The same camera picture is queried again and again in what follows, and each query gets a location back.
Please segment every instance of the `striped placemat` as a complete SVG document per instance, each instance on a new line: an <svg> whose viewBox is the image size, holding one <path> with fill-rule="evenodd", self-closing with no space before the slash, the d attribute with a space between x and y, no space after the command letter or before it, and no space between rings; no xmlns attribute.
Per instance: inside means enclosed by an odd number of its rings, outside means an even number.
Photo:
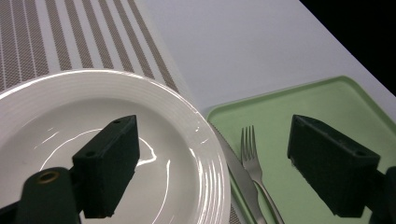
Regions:
<svg viewBox="0 0 396 224"><path fill-rule="evenodd" d="M153 78L191 102L144 11L135 0L0 0L0 91L64 70L107 68ZM240 223L233 208L230 223Z"/></svg>

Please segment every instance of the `knife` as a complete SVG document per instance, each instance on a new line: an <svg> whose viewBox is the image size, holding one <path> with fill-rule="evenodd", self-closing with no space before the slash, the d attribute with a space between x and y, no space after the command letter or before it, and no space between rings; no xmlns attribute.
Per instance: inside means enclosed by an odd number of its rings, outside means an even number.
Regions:
<svg viewBox="0 0 396 224"><path fill-rule="evenodd" d="M213 124L209 123L209 125L216 137L219 139L225 160L227 161L228 169L230 170L242 197L245 199L247 208L250 210L251 215L253 215L258 224L266 224L267 222L265 221L262 210L259 206L258 192L250 178L250 175L242 166L242 163L238 160L233 149L224 139L223 135Z"/></svg>

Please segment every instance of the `light green tray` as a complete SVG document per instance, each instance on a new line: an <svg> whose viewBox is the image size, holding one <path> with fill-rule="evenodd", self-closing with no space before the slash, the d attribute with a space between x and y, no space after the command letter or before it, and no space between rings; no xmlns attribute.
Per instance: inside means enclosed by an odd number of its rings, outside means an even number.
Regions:
<svg viewBox="0 0 396 224"><path fill-rule="evenodd" d="M291 116L319 119L381 156L378 170L396 165L396 125L364 90L348 77L317 83L219 105L207 116L240 155L242 127L254 124L263 182L287 224L368 224L371 211L362 218L335 217L287 157ZM251 221L237 186L233 195ZM263 197L262 211L275 223Z"/></svg>

